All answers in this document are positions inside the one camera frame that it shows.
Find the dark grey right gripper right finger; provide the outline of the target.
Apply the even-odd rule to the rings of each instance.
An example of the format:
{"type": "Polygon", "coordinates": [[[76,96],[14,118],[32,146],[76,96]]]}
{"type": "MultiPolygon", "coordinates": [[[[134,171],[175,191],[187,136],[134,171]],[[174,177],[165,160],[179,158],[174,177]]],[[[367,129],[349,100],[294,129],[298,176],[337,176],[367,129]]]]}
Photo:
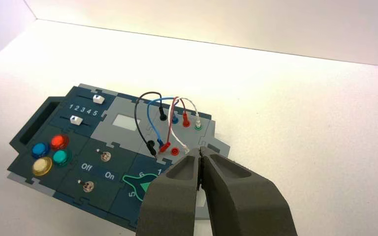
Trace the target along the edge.
{"type": "Polygon", "coordinates": [[[269,179],[200,148],[202,188],[215,236],[296,236],[286,199],[269,179]]]}

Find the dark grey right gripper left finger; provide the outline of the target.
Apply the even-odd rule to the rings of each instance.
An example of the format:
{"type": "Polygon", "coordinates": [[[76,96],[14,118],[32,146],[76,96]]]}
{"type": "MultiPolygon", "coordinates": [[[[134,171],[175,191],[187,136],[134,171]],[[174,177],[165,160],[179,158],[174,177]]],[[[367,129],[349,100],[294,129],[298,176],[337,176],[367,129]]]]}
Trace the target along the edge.
{"type": "Polygon", "coordinates": [[[194,234],[200,152],[194,148],[148,188],[137,222],[138,236],[194,234]]]}

